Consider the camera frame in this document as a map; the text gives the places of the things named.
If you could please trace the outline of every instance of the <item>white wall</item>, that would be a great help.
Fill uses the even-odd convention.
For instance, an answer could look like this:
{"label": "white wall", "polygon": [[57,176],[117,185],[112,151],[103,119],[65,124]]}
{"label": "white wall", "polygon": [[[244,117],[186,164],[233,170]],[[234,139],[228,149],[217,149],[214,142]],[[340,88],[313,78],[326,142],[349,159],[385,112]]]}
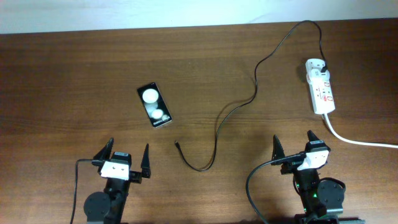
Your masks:
{"label": "white wall", "polygon": [[398,0],[0,0],[0,33],[398,17]]}

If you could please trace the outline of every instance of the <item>white cable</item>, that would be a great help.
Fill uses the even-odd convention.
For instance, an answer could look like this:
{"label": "white cable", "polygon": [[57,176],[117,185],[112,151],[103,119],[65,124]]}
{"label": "white cable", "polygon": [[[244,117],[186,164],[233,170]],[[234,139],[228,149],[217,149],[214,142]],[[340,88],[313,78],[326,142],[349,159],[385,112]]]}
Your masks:
{"label": "white cable", "polygon": [[392,145],[392,144],[381,144],[381,143],[371,143],[371,142],[359,142],[359,141],[352,141],[352,140],[348,140],[345,139],[343,137],[341,137],[340,135],[338,135],[335,130],[331,127],[330,121],[329,121],[329,117],[328,114],[323,114],[323,119],[326,121],[326,124],[328,125],[329,130],[340,140],[344,141],[344,142],[348,142],[351,144],[359,144],[362,146],[379,146],[379,147],[391,147],[391,148],[395,148],[398,149],[398,146],[396,145]]}

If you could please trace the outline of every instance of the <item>wooden table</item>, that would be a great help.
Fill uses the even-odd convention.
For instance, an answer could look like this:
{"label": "wooden table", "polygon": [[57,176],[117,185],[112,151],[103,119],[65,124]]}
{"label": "wooden table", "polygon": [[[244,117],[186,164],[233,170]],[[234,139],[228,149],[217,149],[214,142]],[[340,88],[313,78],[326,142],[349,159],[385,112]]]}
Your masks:
{"label": "wooden table", "polygon": [[[132,185],[129,223],[237,223],[257,220],[244,185],[271,158],[277,134],[287,155],[304,149],[311,129],[331,147],[321,177],[347,185],[342,217],[397,223],[398,151],[347,144],[312,110],[304,63],[320,58],[318,31],[300,26],[258,70],[254,102],[221,130],[213,168],[217,115],[254,92],[253,70],[295,23],[172,29],[102,30],[0,36],[0,222],[68,223],[74,164],[115,138],[139,170],[150,145],[152,178]],[[336,110],[331,122],[348,139],[397,144],[398,19],[320,22]],[[174,121],[154,129],[136,89],[157,82]],[[83,203],[102,191],[96,168],[79,171],[75,223]],[[251,192],[268,218],[303,207],[292,176],[265,167]]]}

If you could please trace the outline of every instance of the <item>extension socket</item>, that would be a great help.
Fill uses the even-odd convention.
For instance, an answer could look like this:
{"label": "extension socket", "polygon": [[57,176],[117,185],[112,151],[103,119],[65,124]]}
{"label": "extension socket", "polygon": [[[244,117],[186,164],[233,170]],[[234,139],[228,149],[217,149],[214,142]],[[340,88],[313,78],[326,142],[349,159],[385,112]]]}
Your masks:
{"label": "extension socket", "polygon": [[310,84],[313,111],[316,114],[327,114],[335,110],[335,101],[331,94],[330,73],[321,72],[325,62],[321,59],[309,59],[305,62],[307,81]]}

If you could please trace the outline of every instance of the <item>power strip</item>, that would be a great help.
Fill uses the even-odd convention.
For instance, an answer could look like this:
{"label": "power strip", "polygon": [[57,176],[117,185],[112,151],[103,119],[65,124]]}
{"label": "power strip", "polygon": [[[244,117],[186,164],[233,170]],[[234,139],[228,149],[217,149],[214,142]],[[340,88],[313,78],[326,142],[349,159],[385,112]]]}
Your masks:
{"label": "power strip", "polygon": [[310,84],[313,110],[316,114],[327,114],[335,110],[335,100],[331,94],[328,70],[321,72],[325,62],[321,59],[309,59],[305,62],[307,81]]}

